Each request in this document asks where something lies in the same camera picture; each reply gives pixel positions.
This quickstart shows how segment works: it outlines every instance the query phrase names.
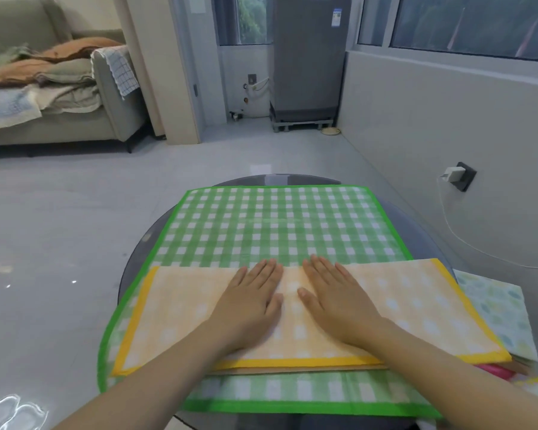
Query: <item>sofa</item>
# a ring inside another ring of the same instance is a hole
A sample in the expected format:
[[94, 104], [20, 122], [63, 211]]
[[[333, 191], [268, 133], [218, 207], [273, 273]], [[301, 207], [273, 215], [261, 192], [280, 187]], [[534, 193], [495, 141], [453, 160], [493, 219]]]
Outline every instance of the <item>sofa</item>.
[[[123, 42], [123, 35], [115, 30], [88, 34]], [[0, 54], [23, 44], [43, 51], [78, 37], [82, 36], [72, 35], [56, 0], [0, 0]], [[109, 139], [126, 142], [148, 120], [142, 93], [138, 89], [122, 99], [105, 59], [94, 53], [92, 63], [100, 108], [90, 113], [44, 115], [0, 128], [0, 145]]]

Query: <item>white tile floor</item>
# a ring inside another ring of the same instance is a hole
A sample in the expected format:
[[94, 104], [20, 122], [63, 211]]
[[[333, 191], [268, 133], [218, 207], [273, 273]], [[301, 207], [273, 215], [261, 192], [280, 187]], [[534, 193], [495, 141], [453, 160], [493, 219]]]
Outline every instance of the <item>white tile floor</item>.
[[0, 399], [39, 405], [50, 428], [97, 395], [99, 342], [139, 238], [188, 189], [258, 173], [367, 185], [414, 215], [344, 137], [275, 134], [266, 119], [209, 129], [201, 145], [1, 157]]

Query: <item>finger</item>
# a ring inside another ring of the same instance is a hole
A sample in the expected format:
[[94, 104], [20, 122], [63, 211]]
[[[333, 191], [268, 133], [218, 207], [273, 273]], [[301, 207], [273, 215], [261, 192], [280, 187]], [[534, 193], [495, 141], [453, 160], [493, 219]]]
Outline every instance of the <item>finger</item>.
[[317, 299], [317, 296], [310, 292], [307, 289], [299, 288], [297, 290], [297, 294], [301, 301], [303, 302], [303, 305], [307, 308], [309, 314], [315, 319], [317, 324], [320, 324], [320, 320], [323, 319], [323, 306], [319, 303], [319, 299]]
[[359, 282], [357, 282], [353, 275], [349, 273], [349, 271], [345, 268], [344, 265], [337, 262], [335, 263], [335, 267], [337, 267], [337, 270], [339, 270], [339, 272], [345, 277], [347, 282], [349, 282], [351, 285], [356, 285], [357, 287], [360, 287]]
[[271, 276], [269, 276], [269, 278], [265, 281], [265, 283], [261, 285], [261, 287], [259, 288], [261, 292], [263, 293], [263, 295], [265, 296], [265, 299], [267, 302], [273, 296], [273, 293], [279, 286], [279, 282], [281, 282], [282, 277], [283, 277], [283, 264], [277, 264]]
[[237, 270], [237, 273], [235, 276], [233, 276], [233, 279], [230, 280], [229, 285], [227, 285], [227, 288], [234, 288], [238, 286], [245, 275], [247, 274], [247, 267], [241, 267], [239, 270]]
[[275, 294], [269, 302], [269, 305], [267, 305], [267, 310], [265, 311], [265, 318], [269, 323], [274, 323], [275, 321], [277, 321], [277, 319], [281, 315], [282, 305], [283, 295], [279, 293]]
[[327, 282], [325, 282], [319, 272], [315, 270], [311, 261], [303, 260], [303, 270], [305, 271], [309, 282], [311, 282], [311, 285], [315, 289], [317, 296], [322, 296], [328, 287]]
[[320, 256], [319, 260], [323, 263], [323, 265], [327, 268], [329, 273], [331, 273], [331, 275], [335, 278], [337, 282], [341, 284], [345, 282], [345, 277], [341, 274], [341, 272], [339, 272], [339, 270], [335, 268], [333, 264], [331, 264], [330, 260], [323, 256]]
[[338, 285], [333, 275], [327, 270], [327, 267], [325, 267], [317, 255], [311, 255], [311, 263], [325, 282], [333, 286]]
[[261, 288], [261, 285], [263, 285], [267, 279], [269, 279], [269, 276], [273, 273], [273, 270], [275, 269], [275, 266], [277, 265], [277, 260], [270, 259], [269, 262], [267, 262], [267, 265], [263, 267], [263, 270], [261, 270], [261, 273], [257, 275], [256, 278], [253, 279], [250, 286]]
[[242, 281], [242, 285], [249, 285], [253, 280], [261, 273], [261, 270], [267, 265], [267, 260], [263, 260], [257, 263], [255, 267], [253, 267], [249, 273], [245, 276], [245, 278]]

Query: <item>checkered towel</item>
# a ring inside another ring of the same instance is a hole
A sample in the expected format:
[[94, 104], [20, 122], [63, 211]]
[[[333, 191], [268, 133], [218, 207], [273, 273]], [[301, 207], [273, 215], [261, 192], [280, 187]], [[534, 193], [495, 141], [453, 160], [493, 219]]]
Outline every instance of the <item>checkered towel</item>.
[[122, 99], [139, 88], [135, 73], [126, 57], [129, 53], [126, 45], [100, 48], [94, 51], [94, 53], [96, 52], [106, 59]]

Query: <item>hand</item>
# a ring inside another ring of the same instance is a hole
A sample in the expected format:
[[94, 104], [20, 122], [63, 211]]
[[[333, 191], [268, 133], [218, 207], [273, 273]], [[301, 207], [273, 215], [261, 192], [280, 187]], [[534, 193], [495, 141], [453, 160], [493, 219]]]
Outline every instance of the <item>hand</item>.
[[281, 314], [282, 294], [273, 294], [283, 276], [276, 260], [241, 267], [215, 305], [207, 323], [227, 336], [226, 353], [254, 346]]
[[385, 321], [365, 290], [341, 264], [323, 257], [312, 255], [303, 269], [317, 295], [305, 288], [297, 293], [317, 324], [333, 338], [363, 347], [367, 331]]

